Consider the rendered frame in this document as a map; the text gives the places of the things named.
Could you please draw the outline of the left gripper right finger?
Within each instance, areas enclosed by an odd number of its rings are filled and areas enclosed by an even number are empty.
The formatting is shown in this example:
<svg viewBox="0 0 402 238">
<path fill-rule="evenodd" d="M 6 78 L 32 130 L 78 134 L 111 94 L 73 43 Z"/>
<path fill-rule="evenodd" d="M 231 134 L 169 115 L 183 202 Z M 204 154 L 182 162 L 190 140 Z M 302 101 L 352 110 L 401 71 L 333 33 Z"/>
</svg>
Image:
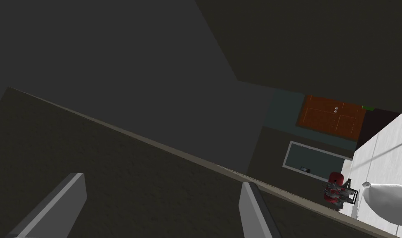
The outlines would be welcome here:
<svg viewBox="0 0 402 238">
<path fill-rule="evenodd" d="M 244 238 L 282 238 L 275 220 L 254 182 L 243 182 L 239 214 Z"/>
</svg>

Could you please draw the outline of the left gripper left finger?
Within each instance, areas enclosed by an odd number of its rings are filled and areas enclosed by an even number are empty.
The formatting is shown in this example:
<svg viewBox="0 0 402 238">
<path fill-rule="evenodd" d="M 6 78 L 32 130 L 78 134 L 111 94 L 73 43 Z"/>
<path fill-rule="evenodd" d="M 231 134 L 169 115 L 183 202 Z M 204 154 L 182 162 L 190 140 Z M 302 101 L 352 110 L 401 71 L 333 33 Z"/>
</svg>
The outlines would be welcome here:
<svg viewBox="0 0 402 238">
<path fill-rule="evenodd" d="M 67 238 L 86 199 L 85 175 L 70 173 L 5 238 Z"/>
</svg>

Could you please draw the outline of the red office chair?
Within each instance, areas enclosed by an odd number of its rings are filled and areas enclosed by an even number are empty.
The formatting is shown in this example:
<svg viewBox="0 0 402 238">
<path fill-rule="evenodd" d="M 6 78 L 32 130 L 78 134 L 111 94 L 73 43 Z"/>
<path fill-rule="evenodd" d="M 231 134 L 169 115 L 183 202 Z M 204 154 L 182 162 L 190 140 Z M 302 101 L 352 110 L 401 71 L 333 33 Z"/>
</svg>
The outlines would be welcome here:
<svg viewBox="0 0 402 238">
<path fill-rule="evenodd" d="M 345 203 L 355 205 L 358 191 L 350 187 L 351 181 L 350 178 L 344 181 L 340 172 L 331 172 L 324 189 L 324 199 L 338 209 L 342 209 Z"/>
</svg>

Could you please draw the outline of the orange wooden cabinet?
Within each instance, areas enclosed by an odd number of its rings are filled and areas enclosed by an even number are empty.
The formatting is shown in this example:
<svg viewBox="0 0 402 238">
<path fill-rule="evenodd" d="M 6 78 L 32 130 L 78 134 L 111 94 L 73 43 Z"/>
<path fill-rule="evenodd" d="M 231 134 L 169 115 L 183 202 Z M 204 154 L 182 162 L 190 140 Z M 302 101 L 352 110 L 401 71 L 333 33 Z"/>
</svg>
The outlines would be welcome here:
<svg viewBox="0 0 402 238">
<path fill-rule="evenodd" d="M 307 95 L 296 125 L 358 141 L 366 109 L 361 105 Z"/>
</svg>

